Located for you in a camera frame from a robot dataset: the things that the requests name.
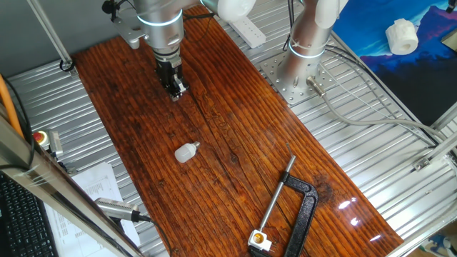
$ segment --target orange cable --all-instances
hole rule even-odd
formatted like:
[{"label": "orange cable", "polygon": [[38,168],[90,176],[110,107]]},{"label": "orange cable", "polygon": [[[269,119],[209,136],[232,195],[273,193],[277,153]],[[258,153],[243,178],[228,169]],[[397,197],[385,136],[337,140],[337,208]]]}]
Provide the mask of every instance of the orange cable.
[{"label": "orange cable", "polygon": [[5,80],[3,80],[2,76],[0,76],[0,96],[1,100],[3,100],[3,105],[5,105],[6,112],[8,113],[8,118],[11,126],[22,138],[24,138],[24,134],[22,133],[21,129],[21,124],[19,123],[19,119],[17,118],[16,109],[14,108],[13,101],[11,100],[11,96],[9,94],[8,88],[6,87]]}]

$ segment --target metal table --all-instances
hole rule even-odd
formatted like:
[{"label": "metal table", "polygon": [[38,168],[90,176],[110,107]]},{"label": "metal table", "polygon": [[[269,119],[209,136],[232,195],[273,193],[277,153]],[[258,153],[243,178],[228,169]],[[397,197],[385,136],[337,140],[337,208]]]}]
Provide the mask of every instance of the metal table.
[{"label": "metal table", "polygon": [[[299,14],[302,5],[295,5],[295,10],[296,15]],[[290,30],[287,3],[257,1],[248,17],[267,38],[257,49],[250,49],[227,23],[218,22],[266,77],[261,71],[262,64],[281,52]],[[331,43],[343,45],[337,37]],[[325,85],[328,97],[345,116],[360,120],[386,119],[392,115],[400,119],[414,118],[385,86],[374,83],[341,58],[327,53],[322,64],[336,80]],[[59,132],[64,148],[60,161],[76,172],[104,161],[110,163],[123,199],[139,205],[140,211],[146,213],[79,77],[61,71],[56,61],[10,80],[25,103],[32,129]],[[421,131],[392,124],[343,124],[316,94],[290,107],[403,239],[421,241],[440,228],[432,226],[436,219],[442,220],[443,226],[456,217],[456,213],[441,215],[456,202],[456,167],[444,158],[420,171],[414,170],[413,164],[433,150],[430,148],[433,142]],[[446,136],[456,133],[457,119],[444,126],[442,132]],[[152,224],[138,223],[136,230],[142,252],[150,256],[168,255]]]}]

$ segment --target wooden board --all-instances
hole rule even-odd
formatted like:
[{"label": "wooden board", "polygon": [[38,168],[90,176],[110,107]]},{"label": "wooden board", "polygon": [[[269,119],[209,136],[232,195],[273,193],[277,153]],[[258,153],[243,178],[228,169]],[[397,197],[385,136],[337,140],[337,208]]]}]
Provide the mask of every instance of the wooden board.
[{"label": "wooden board", "polygon": [[[202,8],[188,10],[201,14]],[[191,90],[172,102],[154,73],[154,55],[118,37],[77,54],[101,120],[151,217],[176,256],[248,256],[247,241],[290,156],[291,171],[313,184],[319,204],[302,256],[385,256],[402,240],[325,152],[215,22],[187,21],[181,45]],[[174,151],[201,142],[178,163]],[[280,195],[264,232],[280,256],[301,197]]]}]

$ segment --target paper sheet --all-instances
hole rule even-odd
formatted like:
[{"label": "paper sheet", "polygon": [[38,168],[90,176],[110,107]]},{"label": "paper sheet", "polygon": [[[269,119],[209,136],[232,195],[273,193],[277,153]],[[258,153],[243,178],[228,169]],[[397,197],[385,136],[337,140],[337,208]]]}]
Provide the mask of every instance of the paper sheet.
[{"label": "paper sheet", "polygon": [[[110,164],[101,163],[72,178],[91,198],[99,197],[122,201],[116,177]],[[115,256],[95,239],[87,235],[60,213],[46,205],[49,223],[56,242],[57,252],[65,257]],[[121,221],[125,234],[137,245],[140,238],[131,221]]]}]

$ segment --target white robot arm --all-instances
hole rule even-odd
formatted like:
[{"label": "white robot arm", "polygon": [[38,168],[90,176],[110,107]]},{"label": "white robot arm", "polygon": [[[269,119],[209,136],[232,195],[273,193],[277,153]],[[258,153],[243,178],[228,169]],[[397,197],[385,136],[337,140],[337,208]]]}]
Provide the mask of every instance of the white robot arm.
[{"label": "white robot arm", "polygon": [[105,1],[102,9],[111,14],[111,20],[120,35],[133,49],[139,47],[139,39],[144,38],[152,47],[156,57],[157,69],[162,85],[176,101],[189,85],[182,75],[182,61],[179,44],[184,37],[183,10],[197,4],[216,13],[224,21],[234,22],[248,15],[256,0],[134,0],[141,30],[130,29],[119,17],[116,10],[119,3]]}]

